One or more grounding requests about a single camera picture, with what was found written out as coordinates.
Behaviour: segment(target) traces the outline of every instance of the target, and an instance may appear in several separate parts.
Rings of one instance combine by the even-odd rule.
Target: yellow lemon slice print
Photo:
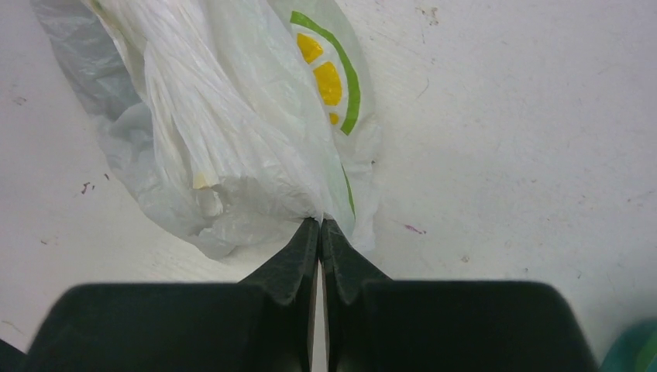
[[[331,124],[348,136],[360,111],[360,87],[353,65],[335,36],[306,15],[292,12],[290,23],[299,50],[315,75]]]

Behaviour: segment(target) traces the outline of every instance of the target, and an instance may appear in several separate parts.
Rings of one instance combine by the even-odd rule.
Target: purple stain
[[[418,233],[420,235],[424,235],[424,234],[427,233],[426,230],[418,230],[418,229],[416,229],[415,227],[413,227],[411,225],[404,225],[404,227],[406,228],[406,230],[411,230],[413,233]]]

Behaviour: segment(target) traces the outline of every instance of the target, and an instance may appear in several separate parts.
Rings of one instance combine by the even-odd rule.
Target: teal object
[[[657,319],[623,332],[604,358],[600,372],[657,372]]]

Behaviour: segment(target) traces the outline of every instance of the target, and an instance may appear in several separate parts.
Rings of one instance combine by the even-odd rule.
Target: white floor
[[[657,315],[657,2],[340,5],[385,130],[383,271],[550,283],[598,358]],[[0,1],[0,35],[0,338],[25,350],[76,284],[235,281],[273,254],[216,262],[150,222],[27,0]]]

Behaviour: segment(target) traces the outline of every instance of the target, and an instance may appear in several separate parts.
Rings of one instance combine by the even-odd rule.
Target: white plastic bag
[[[112,170],[153,221],[214,257],[325,213],[357,249],[373,247],[379,129],[362,53],[332,0],[83,1],[143,103],[94,105],[126,89],[125,74],[98,84],[107,74],[87,69],[71,84],[83,88]],[[116,65],[97,50],[107,39],[95,20],[78,8],[67,18],[62,2],[33,5],[64,70]]]

